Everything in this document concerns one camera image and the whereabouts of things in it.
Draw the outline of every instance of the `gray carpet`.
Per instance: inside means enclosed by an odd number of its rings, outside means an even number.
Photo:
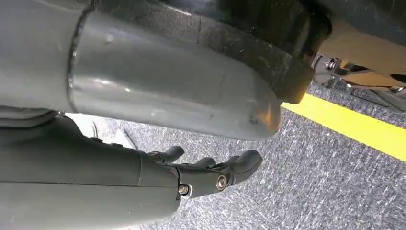
[[[317,85],[309,93],[406,127],[406,115]],[[93,119],[102,138],[123,128],[141,150],[181,145],[181,162],[205,156],[224,161],[247,149],[264,158],[248,182],[184,200],[173,216],[143,230],[406,230],[406,163],[290,111],[283,110],[280,132],[263,142]],[[406,148],[399,151],[406,154]]]

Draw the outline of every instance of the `bolt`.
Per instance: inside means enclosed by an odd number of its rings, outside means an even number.
[[[187,185],[180,185],[178,188],[178,192],[181,195],[186,195],[189,192],[189,187]]]
[[[218,190],[222,191],[226,188],[227,178],[224,175],[220,175],[217,178],[216,187]]]
[[[324,62],[324,68],[326,70],[333,70],[336,67],[336,60],[334,58],[330,58],[329,60]]]

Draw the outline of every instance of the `yellow painted line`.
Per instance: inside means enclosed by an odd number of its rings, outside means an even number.
[[[406,129],[306,94],[282,107],[390,156],[406,161]]]

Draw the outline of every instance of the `scratch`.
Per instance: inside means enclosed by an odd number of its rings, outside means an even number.
[[[396,3],[396,0],[392,0],[392,6],[391,6],[391,9],[390,9],[390,11],[389,11],[389,14],[391,14],[392,11],[394,10],[394,8],[395,8],[395,3]]]
[[[270,68],[271,66],[269,65],[269,62],[264,58],[264,57],[259,57],[259,59],[263,62],[265,62],[265,64],[267,65],[268,68]]]

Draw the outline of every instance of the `silver metal part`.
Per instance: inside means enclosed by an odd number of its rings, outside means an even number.
[[[75,51],[71,99],[80,113],[240,139],[266,139],[280,104],[245,64],[96,12]]]
[[[2,0],[0,105],[73,112],[72,37],[85,6],[66,0]]]
[[[227,186],[226,176],[224,176],[224,175],[218,176],[216,186],[217,186],[218,190],[220,190],[220,191],[224,190]]]
[[[334,58],[330,58],[324,63],[324,68],[330,71],[336,67],[336,64],[337,64],[336,60]]]
[[[187,185],[179,185],[178,193],[181,195],[186,195],[189,192],[189,187]]]

